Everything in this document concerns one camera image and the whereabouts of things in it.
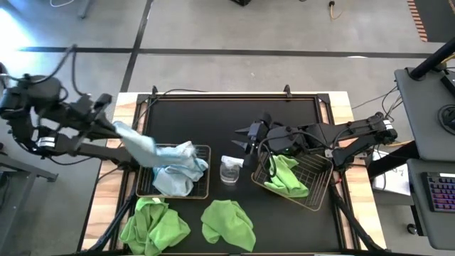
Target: rgb keyboard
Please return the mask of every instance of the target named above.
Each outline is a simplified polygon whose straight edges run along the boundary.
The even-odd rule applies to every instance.
[[[455,213],[455,175],[429,172],[422,175],[430,210]]]

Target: gray floor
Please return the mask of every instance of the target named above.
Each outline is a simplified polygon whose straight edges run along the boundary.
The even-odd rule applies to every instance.
[[[47,0],[9,0],[15,7],[0,9],[0,61],[13,75],[46,74],[59,53],[17,53],[17,46],[65,47],[78,43],[91,48],[131,48],[146,0],[95,0],[89,16],[77,19],[79,3],[54,9]],[[314,50],[348,52],[431,53],[441,44],[423,43],[414,27],[406,0],[339,0],[342,17],[330,21],[327,1],[253,0],[241,8],[228,0],[155,0],[142,48]],[[129,54],[83,53],[77,62],[77,83],[94,96],[116,95]],[[148,92],[182,87],[211,91],[277,91],[289,84],[294,91],[348,91],[352,106],[377,97],[395,86],[393,71],[415,66],[420,59],[259,57],[216,55],[139,55],[128,91]],[[58,73],[69,87],[70,66]],[[397,95],[385,101],[389,106]],[[356,118],[381,111],[380,100],[353,110]],[[402,107],[392,115],[399,140],[412,139]],[[0,130],[6,131],[0,121]],[[14,158],[59,173],[56,183],[39,181],[21,215],[10,244],[11,252],[32,255],[74,252],[85,220],[100,165],[92,160],[61,168],[19,149],[0,134]],[[61,161],[72,161],[61,157]],[[435,251],[426,238],[406,233],[410,209],[378,206],[388,247],[396,252],[455,255]]]

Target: wire basket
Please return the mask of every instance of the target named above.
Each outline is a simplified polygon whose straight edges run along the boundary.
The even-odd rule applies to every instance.
[[[159,144],[157,146],[177,146],[176,144]],[[153,186],[154,172],[152,168],[143,168],[139,170],[137,180],[136,194],[139,197],[154,198],[182,198],[182,199],[205,199],[208,197],[208,184],[210,181],[210,153],[211,149],[206,145],[194,145],[196,148],[196,157],[207,162],[208,168],[204,171],[199,181],[193,182],[193,189],[187,196],[165,196]]]
[[[260,161],[267,162],[267,164],[265,164],[267,170],[264,170],[261,165],[259,165],[257,170],[251,175],[251,179],[256,184],[277,193],[264,185],[264,182],[270,182],[270,177],[267,175],[269,172],[268,158],[268,153],[263,153],[261,155]],[[297,166],[291,169],[292,173],[294,173],[297,180],[308,188],[309,194],[304,198],[290,198],[280,193],[277,194],[289,199],[290,201],[298,203],[309,210],[318,211],[321,208],[324,196],[326,195],[328,183],[330,182],[332,176],[333,163],[329,159],[318,154],[300,154],[292,158],[299,162]]]

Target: green towel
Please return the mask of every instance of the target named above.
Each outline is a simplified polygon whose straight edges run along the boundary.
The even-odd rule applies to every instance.
[[[249,252],[253,250],[256,236],[253,223],[235,201],[214,200],[204,211],[202,234],[209,243],[216,243],[220,236],[230,243]]]
[[[140,198],[120,240],[135,255],[155,256],[166,247],[178,244],[189,233],[188,225],[167,203],[157,198]]]
[[[289,159],[285,156],[272,156],[277,166],[277,175],[271,178],[272,182],[264,182],[267,188],[272,191],[282,194],[290,198],[302,198],[308,196],[308,189],[297,180],[292,173],[291,168],[299,164],[295,159]],[[270,159],[270,173],[272,173],[273,165]]]

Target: light blue cloth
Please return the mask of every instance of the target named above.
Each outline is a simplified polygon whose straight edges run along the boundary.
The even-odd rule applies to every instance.
[[[207,162],[196,158],[191,142],[176,147],[157,147],[153,138],[134,131],[123,122],[114,122],[116,133],[128,152],[144,167],[153,167],[153,185],[165,196],[187,196],[208,168]]]

